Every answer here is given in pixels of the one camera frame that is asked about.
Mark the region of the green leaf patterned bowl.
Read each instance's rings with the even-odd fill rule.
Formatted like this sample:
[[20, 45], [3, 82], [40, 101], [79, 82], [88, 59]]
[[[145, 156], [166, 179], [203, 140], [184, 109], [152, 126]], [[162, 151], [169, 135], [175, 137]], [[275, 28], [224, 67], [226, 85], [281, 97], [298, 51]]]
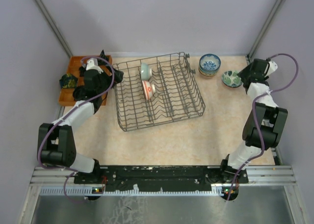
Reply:
[[230, 70], [222, 74], [221, 80], [225, 85], [242, 85], [241, 78], [238, 76], [238, 71]]

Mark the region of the pink patterned bowl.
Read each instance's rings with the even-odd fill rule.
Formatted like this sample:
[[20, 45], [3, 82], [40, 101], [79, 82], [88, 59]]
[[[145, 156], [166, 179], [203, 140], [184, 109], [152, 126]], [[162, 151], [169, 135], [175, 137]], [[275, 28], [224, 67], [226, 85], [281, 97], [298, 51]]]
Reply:
[[238, 87], [241, 87], [241, 85], [225, 85], [229, 88], [238, 88]]

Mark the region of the blue lattice patterned bowl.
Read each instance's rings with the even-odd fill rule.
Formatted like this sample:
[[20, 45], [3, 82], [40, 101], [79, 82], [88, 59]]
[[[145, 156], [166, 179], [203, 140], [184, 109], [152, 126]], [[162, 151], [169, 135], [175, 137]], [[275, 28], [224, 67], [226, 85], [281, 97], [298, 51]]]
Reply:
[[206, 73], [206, 72], [202, 72], [200, 70], [199, 70], [199, 73], [202, 74], [202, 75], [207, 75], [207, 76], [217, 75], [217, 72], [215, 72], [215, 73]]

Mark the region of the blue white floral bowl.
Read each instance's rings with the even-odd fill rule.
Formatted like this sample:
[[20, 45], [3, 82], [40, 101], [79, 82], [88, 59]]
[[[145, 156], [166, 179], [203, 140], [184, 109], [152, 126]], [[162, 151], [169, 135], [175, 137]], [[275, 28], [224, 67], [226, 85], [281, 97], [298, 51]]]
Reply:
[[200, 58], [199, 66], [208, 71], [219, 69], [221, 66], [221, 60], [215, 54], [205, 54]]

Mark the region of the dark speckled bowl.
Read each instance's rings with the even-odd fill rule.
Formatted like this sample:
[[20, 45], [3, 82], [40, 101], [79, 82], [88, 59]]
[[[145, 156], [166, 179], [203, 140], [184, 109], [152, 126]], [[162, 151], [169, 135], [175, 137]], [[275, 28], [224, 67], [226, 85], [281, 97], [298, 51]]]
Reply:
[[203, 79], [215, 79], [216, 75], [213, 75], [213, 76], [200, 75], [200, 78], [203, 78]]

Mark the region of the orange white patterned bowl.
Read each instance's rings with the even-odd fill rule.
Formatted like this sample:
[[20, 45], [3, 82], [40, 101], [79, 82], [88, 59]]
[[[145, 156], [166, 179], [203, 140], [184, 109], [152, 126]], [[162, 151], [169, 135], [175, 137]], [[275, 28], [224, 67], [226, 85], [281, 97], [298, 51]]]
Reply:
[[149, 81], [143, 80], [142, 87], [145, 95], [146, 100], [150, 100], [154, 93], [156, 92], [156, 87], [154, 84], [150, 83]]

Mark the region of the grey wire dish rack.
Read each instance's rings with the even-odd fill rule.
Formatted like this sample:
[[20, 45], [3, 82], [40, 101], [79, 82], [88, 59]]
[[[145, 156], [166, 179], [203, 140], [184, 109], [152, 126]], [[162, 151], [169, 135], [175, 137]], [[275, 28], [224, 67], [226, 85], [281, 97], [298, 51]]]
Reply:
[[[147, 100], [141, 80], [141, 65], [152, 69], [150, 84], [155, 93]], [[134, 131], [197, 118], [206, 105], [189, 63], [189, 54], [177, 52], [129, 60], [113, 65], [124, 73], [114, 88], [119, 127]]]

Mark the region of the yellow blue patterned bowl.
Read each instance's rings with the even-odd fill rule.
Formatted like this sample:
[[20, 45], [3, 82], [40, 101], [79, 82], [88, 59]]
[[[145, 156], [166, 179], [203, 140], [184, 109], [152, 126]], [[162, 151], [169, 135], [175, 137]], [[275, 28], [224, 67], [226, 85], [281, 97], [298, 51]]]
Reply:
[[209, 70], [209, 71], [208, 71], [208, 70], [205, 70], [205, 69], [203, 69], [203, 68], [201, 68], [201, 67], [199, 67], [198, 70], [200, 70], [200, 71], [202, 71], [202, 72], [206, 72], [206, 73], [215, 73], [215, 72], [218, 73], [218, 71], [219, 71], [219, 69]]

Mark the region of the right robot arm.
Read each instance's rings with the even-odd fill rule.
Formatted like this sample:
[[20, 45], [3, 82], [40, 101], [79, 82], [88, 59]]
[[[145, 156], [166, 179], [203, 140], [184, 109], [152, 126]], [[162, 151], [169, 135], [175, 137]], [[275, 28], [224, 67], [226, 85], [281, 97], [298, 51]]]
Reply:
[[252, 100], [252, 110], [242, 131], [242, 143], [221, 162], [219, 177], [226, 183], [240, 180], [249, 162], [277, 147], [280, 141], [288, 111], [274, 102], [267, 82], [277, 68], [269, 58], [254, 59], [237, 74]]

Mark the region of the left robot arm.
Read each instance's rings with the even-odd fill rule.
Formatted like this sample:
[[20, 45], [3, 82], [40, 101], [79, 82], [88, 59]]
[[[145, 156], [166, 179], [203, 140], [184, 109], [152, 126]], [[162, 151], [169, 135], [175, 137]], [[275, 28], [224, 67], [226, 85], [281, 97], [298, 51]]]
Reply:
[[44, 169], [65, 168], [85, 173], [87, 180], [97, 183], [102, 171], [95, 159], [77, 153], [74, 133], [96, 114], [103, 103], [102, 96], [120, 83], [124, 74], [100, 56], [85, 56], [80, 62], [85, 68], [84, 85], [79, 88], [81, 96], [66, 115], [40, 125], [37, 160]]

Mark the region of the wooden compartment tray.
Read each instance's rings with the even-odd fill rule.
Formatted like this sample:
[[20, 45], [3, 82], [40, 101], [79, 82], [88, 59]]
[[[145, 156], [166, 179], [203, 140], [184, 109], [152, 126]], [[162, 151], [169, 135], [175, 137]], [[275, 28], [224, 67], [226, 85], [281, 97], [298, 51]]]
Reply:
[[88, 100], [102, 93], [102, 105], [106, 104], [108, 89], [112, 82], [112, 71], [110, 64], [112, 58], [110, 55], [101, 54], [105, 61], [97, 59], [92, 67], [98, 66], [102, 70], [87, 70], [87, 56], [73, 56], [70, 58], [68, 69], [59, 80], [61, 93], [59, 104], [61, 106], [74, 106], [77, 101]]

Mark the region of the pale green grid bowl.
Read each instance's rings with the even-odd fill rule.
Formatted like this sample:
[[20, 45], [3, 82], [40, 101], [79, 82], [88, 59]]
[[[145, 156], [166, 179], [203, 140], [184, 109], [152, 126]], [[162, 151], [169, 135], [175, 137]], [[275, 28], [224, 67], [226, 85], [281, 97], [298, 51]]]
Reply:
[[141, 63], [140, 76], [141, 80], [148, 81], [152, 77], [152, 68], [146, 63]]

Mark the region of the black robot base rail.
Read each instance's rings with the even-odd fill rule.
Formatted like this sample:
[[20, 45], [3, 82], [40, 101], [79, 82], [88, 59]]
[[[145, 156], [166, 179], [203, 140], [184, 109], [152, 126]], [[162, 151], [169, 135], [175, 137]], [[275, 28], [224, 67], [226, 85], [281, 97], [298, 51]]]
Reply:
[[237, 196], [240, 184], [248, 183], [246, 170], [239, 173], [224, 164], [221, 166], [123, 166], [98, 165], [93, 172], [79, 172], [74, 183], [79, 185], [94, 184], [94, 194], [105, 192], [139, 191], [142, 193], [157, 192], [185, 194], [210, 192], [212, 185], [226, 184], [222, 196], [232, 199]]

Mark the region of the aluminium frame rail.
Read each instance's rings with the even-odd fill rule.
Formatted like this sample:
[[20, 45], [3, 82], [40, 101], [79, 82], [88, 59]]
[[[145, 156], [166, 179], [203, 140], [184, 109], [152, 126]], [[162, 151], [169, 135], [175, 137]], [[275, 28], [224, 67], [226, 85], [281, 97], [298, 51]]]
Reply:
[[246, 169], [249, 184], [252, 185], [291, 185], [296, 183], [291, 166], [249, 166]]

